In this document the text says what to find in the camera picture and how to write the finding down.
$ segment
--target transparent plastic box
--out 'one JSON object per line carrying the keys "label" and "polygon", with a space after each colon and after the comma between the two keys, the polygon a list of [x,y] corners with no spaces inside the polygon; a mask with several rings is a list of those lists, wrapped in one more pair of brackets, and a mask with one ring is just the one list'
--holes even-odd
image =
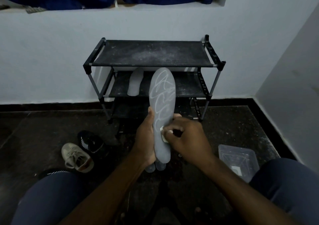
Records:
{"label": "transparent plastic box", "polygon": [[220,144],[219,158],[247,183],[259,170],[256,154],[253,150]]}

